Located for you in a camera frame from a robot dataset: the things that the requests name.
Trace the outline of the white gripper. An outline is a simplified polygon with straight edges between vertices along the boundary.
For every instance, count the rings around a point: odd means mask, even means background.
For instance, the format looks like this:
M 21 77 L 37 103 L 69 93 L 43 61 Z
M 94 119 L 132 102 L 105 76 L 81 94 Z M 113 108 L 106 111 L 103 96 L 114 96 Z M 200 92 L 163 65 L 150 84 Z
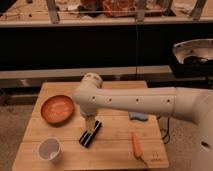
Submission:
M 97 115 L 97 107 L 91 105 L 81 105 L 80 106 L 81 115 L 86 118 L 86 130 L 88 132 L 93 132 L 95 129 L 95 116 Z

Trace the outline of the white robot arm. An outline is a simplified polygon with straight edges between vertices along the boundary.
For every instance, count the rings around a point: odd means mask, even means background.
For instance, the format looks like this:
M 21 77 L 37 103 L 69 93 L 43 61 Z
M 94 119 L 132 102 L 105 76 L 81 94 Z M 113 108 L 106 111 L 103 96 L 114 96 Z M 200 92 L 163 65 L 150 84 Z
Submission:
M 213 90 L 181 87 L 104 89 L 102 78 L 87 73 L 73 91 L 81 115 L 100 108 L 138 112 L 188 121 L 198 126 L 190 171 L 213 171 Z

